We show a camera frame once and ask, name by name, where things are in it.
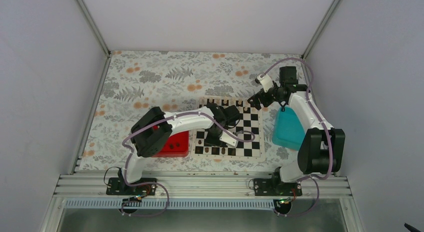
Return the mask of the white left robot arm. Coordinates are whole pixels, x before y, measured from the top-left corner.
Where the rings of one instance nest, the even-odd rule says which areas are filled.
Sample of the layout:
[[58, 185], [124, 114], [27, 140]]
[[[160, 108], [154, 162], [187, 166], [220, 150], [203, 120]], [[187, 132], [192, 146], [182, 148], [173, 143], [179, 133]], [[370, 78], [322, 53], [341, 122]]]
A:
[[206, 131], [204, 146], [235, 148], [240, 139], [229, 128], [236, 126], [242, 117], [235, 105], [224, 108], [208, 103], [183, 112], [164, 112], [160, 107], [153, 107], [132, 127], [127, 138], [132, 144], [122, 143], [130, 149], [130, 155], [122, 169], [120, 189], [126, 194], [135, 193], [142, 177], [144, 158], [158, 154], [168, 139], [178, 133], [203, 129]]

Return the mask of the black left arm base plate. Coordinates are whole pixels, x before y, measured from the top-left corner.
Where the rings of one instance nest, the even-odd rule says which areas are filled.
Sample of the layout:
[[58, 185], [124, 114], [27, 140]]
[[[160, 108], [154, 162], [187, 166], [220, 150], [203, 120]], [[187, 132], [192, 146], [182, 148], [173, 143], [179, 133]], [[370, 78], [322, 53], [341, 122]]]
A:
[[123, 179], [110, 178], [107, 183], [106, 195], [128, 195], [128, 196], [146, 196], [155, 195], [157, 186], [155, 184], [146, 184], [139, 186], [127, 186]]

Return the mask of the teal plastic tray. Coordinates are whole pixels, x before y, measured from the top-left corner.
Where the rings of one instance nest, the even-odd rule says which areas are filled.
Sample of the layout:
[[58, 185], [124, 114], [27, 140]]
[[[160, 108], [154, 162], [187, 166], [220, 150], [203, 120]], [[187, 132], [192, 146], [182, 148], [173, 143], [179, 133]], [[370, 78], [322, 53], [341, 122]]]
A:
[[300, 120], [290, 107], [278, 109], [274, 123], [272, 143], [292, 150], [299, 150], [305, 131]]

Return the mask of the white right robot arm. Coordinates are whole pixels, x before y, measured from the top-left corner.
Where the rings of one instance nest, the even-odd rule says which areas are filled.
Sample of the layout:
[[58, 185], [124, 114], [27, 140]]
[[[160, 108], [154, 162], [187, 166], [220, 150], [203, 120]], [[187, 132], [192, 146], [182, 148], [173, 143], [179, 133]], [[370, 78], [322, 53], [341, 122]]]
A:
[[255, 82], [262, 88], [248, 102], [258, 110], [274, 102], [288, 105], [305, 132], [297, 161], [279, 168], [279, 177], [271, 181], [272, 192], [284, 195], [290, 189], [290, 182], [300, 182], [309, 177], [324, 180], [338, 172], [342, 165], [346, 135], [324, 118], [310, 98], [309, 87], [299, 83], [296, 68], [281, 67], [278, 83], [267, 74], [258, 75]]

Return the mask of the black and white chessboard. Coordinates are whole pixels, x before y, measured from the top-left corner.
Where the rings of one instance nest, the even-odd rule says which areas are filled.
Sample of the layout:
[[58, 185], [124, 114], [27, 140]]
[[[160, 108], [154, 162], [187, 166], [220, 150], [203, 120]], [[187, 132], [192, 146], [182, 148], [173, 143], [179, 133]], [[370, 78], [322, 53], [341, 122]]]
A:
[[[218, 147], [219, 155], [212, 155], [212, 148], [215, 146], [205, 146], [205, 138], [207, 132], [204, 129], [198, 129], [192, 133], [191, 139], [191, 156], [204, 159], [220, 159], [235, 161], [257, 161], [263, 162], [265, 155], [265, 139], [263, 129], [262, 111], [259, 114], [241, 113], [241, 119], [235, 127], [229, 131], [236, 133], [238, 138], [243, 140], [252, 139], [252, 132], [255, 138], [252, 142], [238, 142], [236, 148]], [[211, 155], [203, 154], [204, 147], [210, 147]], [[222, 148], [226, 149], [226, 153], [222, 154]]]

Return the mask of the light wooden chess pieces row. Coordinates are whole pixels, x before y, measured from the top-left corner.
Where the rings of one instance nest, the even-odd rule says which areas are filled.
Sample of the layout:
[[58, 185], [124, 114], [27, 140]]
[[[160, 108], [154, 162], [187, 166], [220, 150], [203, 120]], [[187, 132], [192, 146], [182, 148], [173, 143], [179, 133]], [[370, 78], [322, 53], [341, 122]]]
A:
[[219, 96], [203, 96], [199, 98], [197, 105], [199, 107], [205, 106], [208, 103], [216, 103], [224, 108], [229, 106], [236, 106], [241, 113], [259, 114], [260, 111], [247, 102], [244, 98], [237, 97], [219, 97]]

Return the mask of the floral patterned table mat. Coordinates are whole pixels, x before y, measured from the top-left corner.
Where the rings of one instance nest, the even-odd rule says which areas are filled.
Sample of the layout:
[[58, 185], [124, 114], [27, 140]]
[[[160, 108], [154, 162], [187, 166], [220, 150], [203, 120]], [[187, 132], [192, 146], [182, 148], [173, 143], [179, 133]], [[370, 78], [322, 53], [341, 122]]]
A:
[[113, 171], [123, 166], [129, 150], [122, 141], [150, 108], [191, 110], [203, 96], [249, 98], [260, 90], [258, 74], [268, 72], [279, 79], [276, 62], [295, 66], [299, 82], [309, 82], [298, 55], [113, 52], [79, 169]]

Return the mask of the aluminium mounting rail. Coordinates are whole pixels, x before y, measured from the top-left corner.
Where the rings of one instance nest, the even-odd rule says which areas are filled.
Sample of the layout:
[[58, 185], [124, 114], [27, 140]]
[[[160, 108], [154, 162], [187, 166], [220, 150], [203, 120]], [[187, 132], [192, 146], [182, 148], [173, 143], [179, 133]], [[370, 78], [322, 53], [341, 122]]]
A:
[[[331, 177], [313, 182], [303, 181], [302, 196], [255, 196], [248, 187], [254, 178], [266, 178], [267, 173], [254, 174], [182, 174], [151, 173], [157, 179], [155, 195], [143, 196], [141, 203], [129, 208], [162, 209], [264, 209], [273, 208], [277, 201], [301, 199], [348, 199], [352, 192], [345, 177]], [[61, 175], [53, 192], [65, 199], [69, 208], [118, 208], [123, 201], [136, 196], [106, 195], [105, 177], [100, 173]]]

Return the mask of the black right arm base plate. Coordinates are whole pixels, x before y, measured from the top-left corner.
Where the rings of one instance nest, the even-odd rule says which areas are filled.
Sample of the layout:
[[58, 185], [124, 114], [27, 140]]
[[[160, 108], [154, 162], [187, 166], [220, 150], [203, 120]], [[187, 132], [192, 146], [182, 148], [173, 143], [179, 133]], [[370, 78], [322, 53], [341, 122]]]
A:
[[302, 187], [297, 183], [284, 183], [272, 179], [254, 178], [248, 183], [255, 196], [302, 196]]

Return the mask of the red plastic tray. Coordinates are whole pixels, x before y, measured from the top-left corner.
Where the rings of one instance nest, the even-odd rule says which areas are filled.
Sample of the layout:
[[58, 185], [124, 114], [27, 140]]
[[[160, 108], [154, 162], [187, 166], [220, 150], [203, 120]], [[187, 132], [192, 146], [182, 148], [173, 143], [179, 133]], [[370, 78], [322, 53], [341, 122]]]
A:
[[186, 157], [189, 153], [189, 132], [181, 132], [170, 136], [165, 142], [159, 141], [161, 150], [153, 157]]

